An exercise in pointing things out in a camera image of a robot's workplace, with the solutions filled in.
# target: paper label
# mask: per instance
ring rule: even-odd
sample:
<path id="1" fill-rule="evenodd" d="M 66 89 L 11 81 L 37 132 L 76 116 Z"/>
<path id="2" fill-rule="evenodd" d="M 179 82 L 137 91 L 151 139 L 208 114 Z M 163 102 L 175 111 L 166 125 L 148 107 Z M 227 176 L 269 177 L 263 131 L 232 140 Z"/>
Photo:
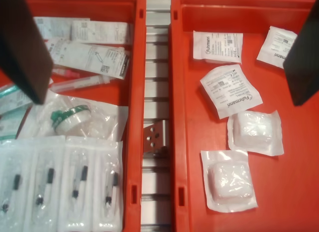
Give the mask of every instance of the paper label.
<path id="1" fill-rule="evenodd" d="M 257 60 L 284 68 L 283 63 L 296 37 L 297 35 L 292 31 L 271 26 Z"/>
<path id="2" fill-rule="evenodd" d="M 220 66 L 201 79 L 220 119 L 263 103 L 259 92 L 245 77 L 240 65 Z"/>
<path id="3" fill-rule="evenodd" d="M 132 44 L 132 27 L 126 22 L 73 21 L 72 40 L 81 43 Z"/>
<path id="4" fill-rule="evenodd" d="M 89 18 L 73 17 L 34 17 L 35 23 L 43 37 L 48 40 L 53 37 L 71 39 L 71 27 L 73 20 L 90 20 Z"/>
<path id="5" fill-rule="evenodd" d="M 242 33 L 193 32 L 194 59 L 241 63 Z"/>
<path id="6" fill-rule="evenodd" d="M 54 64 L 124 79 L 129 57 L 122 48 L 86 45 L 54 38 L 47 48 Z"/>

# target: red plastic bin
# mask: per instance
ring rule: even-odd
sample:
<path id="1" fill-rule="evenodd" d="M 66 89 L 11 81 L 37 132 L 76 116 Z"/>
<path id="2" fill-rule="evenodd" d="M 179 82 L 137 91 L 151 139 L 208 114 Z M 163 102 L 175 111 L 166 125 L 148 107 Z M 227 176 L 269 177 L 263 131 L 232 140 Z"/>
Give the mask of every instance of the red plastic bin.
<path id="1" fill-rule="evenodd" d="M 269 27 L 298 33 L 314 1 L 171 1 L 175 231 L 319 231 L 319 93 L 294 107 L 284 71 L 256 62 Z M 241 67 L 264 101 L 252 110 L 281 117 L 285 154 L 249 153 L 256 209 L 224 214 L 206 205 L 200 151 L 228 149 L 227 118 L 215 116 L 202 92 L 200 79 L 220 65 L 193 59 L 194 30 L 244 33 Z"/>
<path id="2" fill-rule="evenodd" d="M 129 107 L 123 136 L 124 230 L 141 230 L 142 154 L 146 55 L 146 0 L 27 0 L 33 16 L 88 17 L 96 21 L 122 21 L 134 25 L 134 42 L 125 80 L 63 93 Z M 54 82 L 63 81 L 53 76 Z M 10 80 L 0 71 L 0 86 Z"/>

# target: metal bracket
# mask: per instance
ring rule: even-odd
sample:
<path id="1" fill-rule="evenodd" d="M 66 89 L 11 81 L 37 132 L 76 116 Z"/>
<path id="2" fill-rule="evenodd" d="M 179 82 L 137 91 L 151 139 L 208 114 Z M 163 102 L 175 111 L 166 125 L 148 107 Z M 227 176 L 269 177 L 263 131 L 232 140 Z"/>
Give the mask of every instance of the metal bracket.
<path id="1" fill-rule="evenodd" d="M 168 153 L 168 121 L 162 120 L 144 128 L 143 152 L 150 156 Z"/>

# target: cotton pad package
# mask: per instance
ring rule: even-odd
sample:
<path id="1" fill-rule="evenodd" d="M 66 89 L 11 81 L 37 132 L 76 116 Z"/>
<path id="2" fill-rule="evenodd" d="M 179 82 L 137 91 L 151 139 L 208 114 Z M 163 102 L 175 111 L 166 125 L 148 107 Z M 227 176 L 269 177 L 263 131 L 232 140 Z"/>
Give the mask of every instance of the cotton pad package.
<path id="1" fill-rule="evenodd" d="M 292 31 L 271 26 L 257 60 L 284 69 L 283 63 L 296 38 Z"/>
<path id="2" fill-rule="evenodd" d="M 257 207 L 246 151 L 201 151 L 207 206 L 228 213 Z"/>
<path id="3" fill-rule="evenodd" d="M 238 64 L 216 67 L 200 82 L 214 103 L 219 119 L 263 103 Z"/>
<path id="4" fill-rule="evenodd" d="M 193 32 L 193 58 L 211 63 L 241 63 L 242 33 Z"/>
<path id="5" fill-rule="evenodd" d="M 232 150 L 247 150 L 267 156 L 284 153 L 281 120 L 272 114 L 243 111 L 229 117 L 228 146 Z"/>

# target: white package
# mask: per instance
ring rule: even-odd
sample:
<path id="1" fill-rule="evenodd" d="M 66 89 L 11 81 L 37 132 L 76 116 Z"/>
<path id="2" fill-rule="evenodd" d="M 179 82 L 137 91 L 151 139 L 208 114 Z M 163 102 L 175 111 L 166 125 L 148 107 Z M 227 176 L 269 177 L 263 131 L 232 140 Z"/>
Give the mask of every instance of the white package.
<path id="1" fill-rule="evenodd" d="M 24 141 L 0 145 L 0 231 L 21 232 L 32 162 L 32 147 Z"/>
<path id="2" fill-rule="evenodd" d="M 263 103 L 259 92 L 250 84 L 238 64 L 216 67 L 200 82 L 214 103 L 219 119 Z"/>
<path id="3" fill-rule="evenodd" d="M 124 79 L 130 61 L 123 48 L 87 45 L 63 38 L 47 43 L 53 63 L 105 76 Z"/>
<path id="4" fill-rule="evenodd" d="M 98 44 L 132 44 L 133 27 L 126 22 L 82 21 L 72 23 L 72 41 Z"/>
<path id="5" fill-rule="evenodd" d="M 59 135 L 59 128 L 58 132 L 65 135 L 121 141 L 127 118 L 126 106 L 62 96 L 48 90 L 44 105 L 32 107 L 18 137 Z"/>
<path id="6" fill-rule="evenodd" d="M 284 153 L 281 120 L 272 114 L 243 111 L 229 117 L 228 146 L 231 150 L 247 150 L 267 156 Z"/>
<path id="7" fill-rule="evenodd" d="M 95 138 L 67 137 L 62 172 L 59 232 L 90 232 Z"/>
<path id="8" fill-rule="evenodd" d="M 212 63 L 241 63 L 242 33 L 193 32 L 193 58 Z"/>
<path id="9" fill-rule="evenodd" d="M 33 148 L 23 232 L 56 232 L 65 137 L 30 139 Z"/>
<path id="10" fill-rule="evenodd" d="M 73 20 L 89 21 L 89 18 L 73 18 L 73 17 L 46 17 L 35 16 L 34 21 L 44 40 L 53 37 L 63 37 L 71 39 L 71 28 Z"/>
<path id="11" fill-rule="evenodd" d="M 201 151 L 207 206 L 228 213 L 257 207 L 246 151 Z"/>
<path id="12" fill-rule="evenodd" d="M 96 140 L 94 232 L 120 232 L 123 224 L 122 142 Z"/>
<path id="13" fill-rule="evenodd" d="M 271 26 L 257 60 L 284 69 L 283 63 L 296 38 L 292 31 Z"/>

